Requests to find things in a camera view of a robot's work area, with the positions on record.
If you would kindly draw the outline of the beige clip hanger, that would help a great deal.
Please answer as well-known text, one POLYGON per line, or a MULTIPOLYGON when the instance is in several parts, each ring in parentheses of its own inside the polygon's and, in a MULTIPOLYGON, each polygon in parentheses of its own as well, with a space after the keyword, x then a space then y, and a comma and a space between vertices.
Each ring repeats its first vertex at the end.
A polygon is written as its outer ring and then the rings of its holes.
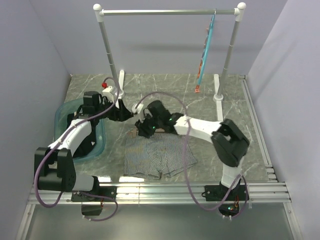
MULTIPOLYGON (((131 137, 135 138, 135 137, 138 135, 138 133, 139 133, 139 130, 137 129, 137 127, 134 126, 134 127, 131 128, 126 134, 127 134, 128 136, 131 136, 131 137)), ((155 133, 165 133, 165 130, 162 129, 162 128, 156 129, 156 130, 155 130, 155 133)))

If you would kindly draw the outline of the grey striped boxer underwear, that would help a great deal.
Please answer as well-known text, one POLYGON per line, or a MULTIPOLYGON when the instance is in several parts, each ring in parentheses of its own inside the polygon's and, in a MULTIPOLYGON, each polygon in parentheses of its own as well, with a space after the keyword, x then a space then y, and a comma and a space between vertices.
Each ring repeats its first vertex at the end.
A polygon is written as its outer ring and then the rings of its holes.
POLYGON ((157 132, 150 138, 126 136, 124 171, 126 177, 159 180, 184 170, 182 154, 185 137, 157 132))

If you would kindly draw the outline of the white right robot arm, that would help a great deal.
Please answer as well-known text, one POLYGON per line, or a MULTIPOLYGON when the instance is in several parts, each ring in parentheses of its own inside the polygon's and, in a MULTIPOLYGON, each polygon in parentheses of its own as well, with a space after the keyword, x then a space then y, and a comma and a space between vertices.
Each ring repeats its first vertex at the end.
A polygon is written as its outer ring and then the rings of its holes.
POLYGON ((165 133, 185 136, 189 134, 213 144, 218 158, 223 163, 220 180, 220 194, 226 200, 238 194, 243 158, 250 142, 231 119, 207 121, 188 117, 185 114, 170 113, 160 100, 151 102, 147 107, 135 104, 132 113, 139 116, 135 123, 140 136, 150 138, 157 129, 165 133))

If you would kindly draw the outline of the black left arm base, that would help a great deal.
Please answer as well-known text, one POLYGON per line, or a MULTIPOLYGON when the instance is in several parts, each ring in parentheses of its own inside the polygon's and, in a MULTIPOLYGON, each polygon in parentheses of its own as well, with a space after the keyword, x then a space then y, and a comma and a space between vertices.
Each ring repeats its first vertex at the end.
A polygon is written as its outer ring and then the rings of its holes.
POLYGON ((81 213, 85 217, 98 217, 105 203, 115 203, 116 195, 116 186, 102 186, 97 192, 72 193, 70 201, 81 204, 81 213))

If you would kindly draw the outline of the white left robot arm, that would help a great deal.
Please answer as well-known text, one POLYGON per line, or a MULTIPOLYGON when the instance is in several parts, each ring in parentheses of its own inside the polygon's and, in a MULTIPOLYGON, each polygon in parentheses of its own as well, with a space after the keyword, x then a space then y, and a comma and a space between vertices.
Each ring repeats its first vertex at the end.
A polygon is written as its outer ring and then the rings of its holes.
POLYGON ((74 157, 89 154, 96 140, 96 127, 102 119, 124 122, 133 117, 121 99, 97 91, 84 93, 75 115, 70 115, 65 132, 48 147, 39 147, 34 154, 34 187, 57 192, 83 191, 89 201, 101 195, 96 176, 78 174, 74 157))

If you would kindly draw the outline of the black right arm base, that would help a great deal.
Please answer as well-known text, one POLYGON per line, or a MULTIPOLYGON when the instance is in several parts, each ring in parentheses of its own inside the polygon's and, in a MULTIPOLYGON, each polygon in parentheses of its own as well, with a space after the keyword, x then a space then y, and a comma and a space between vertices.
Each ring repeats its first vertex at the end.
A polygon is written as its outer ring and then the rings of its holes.
MULTIPOLYGON (((222 184, 205 185, 204 192, 201 196, 207 202, 220 202, 226 195, 229 189, 222 184)), ((239 215, 244 209, 241 208, 240 202, 244 201, 244 207, 249 200, 249 193, 245 185, 238 183, 234 189, 230 191, 224 203, 218 208, 219 213, 223 217, 234 218, 239 215)))

